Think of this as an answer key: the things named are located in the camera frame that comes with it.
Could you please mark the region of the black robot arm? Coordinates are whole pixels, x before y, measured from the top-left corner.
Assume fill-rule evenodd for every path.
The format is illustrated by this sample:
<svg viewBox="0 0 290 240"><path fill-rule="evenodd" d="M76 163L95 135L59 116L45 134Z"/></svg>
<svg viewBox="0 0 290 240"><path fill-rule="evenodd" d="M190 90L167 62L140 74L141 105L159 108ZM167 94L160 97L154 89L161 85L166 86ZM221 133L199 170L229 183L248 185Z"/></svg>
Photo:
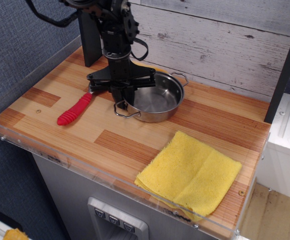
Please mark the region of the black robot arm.
<svg viewBox="0 0 290 240"><path fill-rule="evenodd" d="M90 90L107 90L115 103L126 109L122 102L134 102L135 91L139 88L155 86L156 70L139 66L130 60L133 55L131 45L147 43L138 39L138 22L131 13L131 4L127 0L65 0L64 5L87 13L96 23L103 41L103 56L108 66L87 76Z"/></svg>

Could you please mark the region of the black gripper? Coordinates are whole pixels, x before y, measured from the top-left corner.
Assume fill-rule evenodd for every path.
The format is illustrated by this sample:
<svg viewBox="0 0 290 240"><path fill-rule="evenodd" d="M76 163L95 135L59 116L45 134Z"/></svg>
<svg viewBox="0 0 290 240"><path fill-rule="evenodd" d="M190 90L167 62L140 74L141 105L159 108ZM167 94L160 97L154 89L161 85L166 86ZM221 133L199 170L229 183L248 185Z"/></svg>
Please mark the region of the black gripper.
<svg viewBox="0 0 290 240"><path fill-rule="evenodd" d="M125 100L129 105L134 104L135 92L138 88L154 87L156 70L133 63L130 53L116 54L104 52L108 66L87 75L90 92L111 91L118 108L125 110Z"/></svg>

